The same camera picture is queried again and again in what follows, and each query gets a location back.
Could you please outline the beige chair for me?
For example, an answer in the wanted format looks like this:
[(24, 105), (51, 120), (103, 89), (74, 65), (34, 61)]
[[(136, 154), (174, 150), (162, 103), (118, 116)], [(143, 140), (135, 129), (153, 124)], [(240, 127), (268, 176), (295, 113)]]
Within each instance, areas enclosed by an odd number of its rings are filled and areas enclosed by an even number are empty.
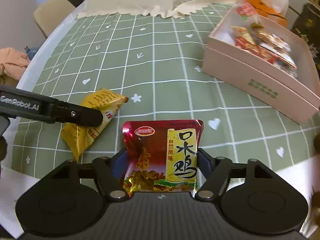
[(33, 13), (34, 21), (45, 38), (72, 13), (76, 7), (68, 0), (48, 0), (42, 3)]

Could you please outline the red round-picture snack packet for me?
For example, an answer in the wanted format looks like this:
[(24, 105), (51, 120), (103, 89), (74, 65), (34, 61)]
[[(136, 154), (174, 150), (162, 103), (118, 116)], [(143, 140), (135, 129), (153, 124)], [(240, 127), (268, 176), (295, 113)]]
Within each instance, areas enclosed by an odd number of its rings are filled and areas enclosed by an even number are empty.
[(265, 29), (261, 23), (252, 23), (249, 28), (233, 25), (235, 46), (260, 57), (266, 62), (297, 79), (297, 65), (291, 57), (291, 47), (280, 36)]

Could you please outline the green checked tablecloth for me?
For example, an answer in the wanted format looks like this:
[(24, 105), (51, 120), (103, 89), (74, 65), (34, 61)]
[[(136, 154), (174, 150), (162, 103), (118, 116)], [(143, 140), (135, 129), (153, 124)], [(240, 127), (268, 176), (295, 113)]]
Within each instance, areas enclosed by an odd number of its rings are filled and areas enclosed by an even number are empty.
[(79, 104), (106, 88), (128, 102), (80, 157), (89, 163), (123, 146), (126, 121), (200, 119), (212, 155), (258, 158), (273, 170), (313, 154), (319, 115), (298, 125), (260, 100), (201, 71), (209, 33), (229, 10), (214, 3), (184, 18), (115, 14), (71, 22), (49, 55), (39, 53), (19, 87)]

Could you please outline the orange package in plastic bag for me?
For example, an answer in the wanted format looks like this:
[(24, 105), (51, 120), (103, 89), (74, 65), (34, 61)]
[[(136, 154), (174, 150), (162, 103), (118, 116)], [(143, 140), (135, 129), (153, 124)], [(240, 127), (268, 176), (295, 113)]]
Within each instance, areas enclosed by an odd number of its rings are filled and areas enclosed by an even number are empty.
[(263, 18), (286, 27), (289, 0), (237, 0), (235, 10), (249, 25), (262, 25)]

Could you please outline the pink cloth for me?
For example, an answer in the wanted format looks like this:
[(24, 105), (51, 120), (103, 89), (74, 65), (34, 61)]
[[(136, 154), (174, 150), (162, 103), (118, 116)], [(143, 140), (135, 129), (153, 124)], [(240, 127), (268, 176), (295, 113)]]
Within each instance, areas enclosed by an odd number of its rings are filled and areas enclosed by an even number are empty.
[(14, 48), (1, 48), (0, 50), (1, 77), (8, 76), (20, 81), (29, 63), (30, 60), (26, 53)]

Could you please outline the black gold patterned box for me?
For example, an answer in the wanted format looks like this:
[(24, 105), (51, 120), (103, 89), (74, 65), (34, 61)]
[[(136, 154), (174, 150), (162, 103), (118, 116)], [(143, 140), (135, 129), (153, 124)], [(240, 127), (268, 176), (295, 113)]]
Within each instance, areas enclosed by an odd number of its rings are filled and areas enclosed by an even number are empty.
[(303, 10), (295, 20), (291, 31), (302, 38), (309, 46), (315, 66), (319, 73), (320, 52), (319, 8), (311, 3), (303, 5)]

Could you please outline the pink cardboard box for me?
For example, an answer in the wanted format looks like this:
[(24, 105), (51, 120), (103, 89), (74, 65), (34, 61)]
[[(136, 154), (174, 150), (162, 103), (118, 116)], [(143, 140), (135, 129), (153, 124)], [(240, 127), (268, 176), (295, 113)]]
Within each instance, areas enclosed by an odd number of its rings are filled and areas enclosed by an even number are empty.
[(233, 85), (272, 106), (298, 124), (319, 112), (319, 76), (307, 43), (268, 18), (266, 30), (282, 37), (291, 47), (297, 65), (294, 78), (271, 63), (235, 45), (231, 26), (245, 24), (232, 7), (208, 36), (202, 71)]

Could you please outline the red chicken snack packet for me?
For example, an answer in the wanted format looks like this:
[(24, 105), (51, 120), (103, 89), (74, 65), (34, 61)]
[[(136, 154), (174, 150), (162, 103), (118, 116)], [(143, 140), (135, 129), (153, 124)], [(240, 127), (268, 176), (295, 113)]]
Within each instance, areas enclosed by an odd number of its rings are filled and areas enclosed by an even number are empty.
[(197, 183), (202, 120), (127, 121), (123, 139), (129, 166), (123, 187), (135, 192), (190, 192)]

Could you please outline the yellow snack packet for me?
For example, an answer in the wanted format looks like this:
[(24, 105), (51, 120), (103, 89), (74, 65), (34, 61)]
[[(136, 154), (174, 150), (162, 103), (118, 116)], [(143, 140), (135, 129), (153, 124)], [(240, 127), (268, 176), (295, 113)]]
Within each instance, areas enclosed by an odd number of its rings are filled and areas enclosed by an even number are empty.
[(69, 146), (76, 160), (79, 160), (80, 155), (97, 140), (128, 99), (109, 89), (100, 89), (84, 98), (81, 106), (89, 109), (81, 113), (84, 123), (67, 123), (61, 131), (61, 138)]

